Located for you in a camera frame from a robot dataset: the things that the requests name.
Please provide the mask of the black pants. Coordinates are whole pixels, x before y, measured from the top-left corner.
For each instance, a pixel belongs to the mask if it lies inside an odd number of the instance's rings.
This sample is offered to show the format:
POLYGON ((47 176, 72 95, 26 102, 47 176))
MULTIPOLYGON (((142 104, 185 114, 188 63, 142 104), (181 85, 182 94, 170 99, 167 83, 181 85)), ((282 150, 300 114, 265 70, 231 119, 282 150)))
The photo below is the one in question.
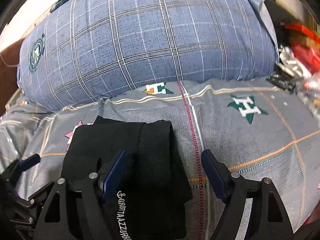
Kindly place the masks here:
POLYGON ((98 116, 78 127, 61 175, 71 187, 91 173, 103 180, 102 211, 112 239, 183 239, 193 195, 171 122, 98 116))

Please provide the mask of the cluttered bedside items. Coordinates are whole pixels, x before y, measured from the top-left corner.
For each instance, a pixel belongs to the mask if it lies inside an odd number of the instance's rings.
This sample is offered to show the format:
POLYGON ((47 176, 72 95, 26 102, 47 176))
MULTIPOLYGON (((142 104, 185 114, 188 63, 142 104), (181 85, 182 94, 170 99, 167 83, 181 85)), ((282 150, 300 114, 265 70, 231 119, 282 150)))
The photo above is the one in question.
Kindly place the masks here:
POLYGON ((276 34, 279 62, 266 80, 298 96, 319 119, 319 33, 301 23, 281 22, 276 34))

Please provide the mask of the blue plaid pillow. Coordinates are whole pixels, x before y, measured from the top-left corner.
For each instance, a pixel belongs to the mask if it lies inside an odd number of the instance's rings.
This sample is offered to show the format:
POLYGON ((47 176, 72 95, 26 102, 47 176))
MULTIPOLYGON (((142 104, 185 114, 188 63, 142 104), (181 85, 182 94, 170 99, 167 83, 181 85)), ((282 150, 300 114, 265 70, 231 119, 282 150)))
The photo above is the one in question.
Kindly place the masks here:
POLYGON ((264 0, 61 0, 24 39, 17 84, 51 111, 161 82, 270 75, 264 0))

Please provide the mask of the grey patterned bed sheet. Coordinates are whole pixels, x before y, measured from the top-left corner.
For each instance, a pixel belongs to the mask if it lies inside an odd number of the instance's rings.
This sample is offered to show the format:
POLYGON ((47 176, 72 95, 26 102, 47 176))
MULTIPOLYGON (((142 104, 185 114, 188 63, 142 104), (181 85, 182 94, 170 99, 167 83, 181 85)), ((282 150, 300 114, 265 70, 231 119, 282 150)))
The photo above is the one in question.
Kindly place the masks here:
POLYGON ((169 94, 149 95, 138 88, 58 112, 20 96, 1 117, 1 168, 18 158, 41 156, 17 185, 18 194, 26 198, 59 177, 69 136, 79 124, 90 124, 97 116, 169 120, 193 191, 187 204, 187 239, 208 239, 223 211, 198 168, 205 149, 247 179, 271 178, 293 230, 298 230, 319 202, 319 122, 299 97, 265 79, 169 82, 165 87, 169 94))

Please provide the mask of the dark red headboard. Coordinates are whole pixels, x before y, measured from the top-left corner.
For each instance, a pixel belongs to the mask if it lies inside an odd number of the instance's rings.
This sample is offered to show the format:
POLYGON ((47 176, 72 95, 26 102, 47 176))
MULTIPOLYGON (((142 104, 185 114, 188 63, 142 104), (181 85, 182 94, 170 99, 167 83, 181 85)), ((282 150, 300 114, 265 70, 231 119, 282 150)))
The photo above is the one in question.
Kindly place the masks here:
POLYGON ((1 115, 5 112, 5 104, 17 89, 17 66, 20 60, 20 48, 24 38, 14 42, 1 51, 0 88, 1 115))

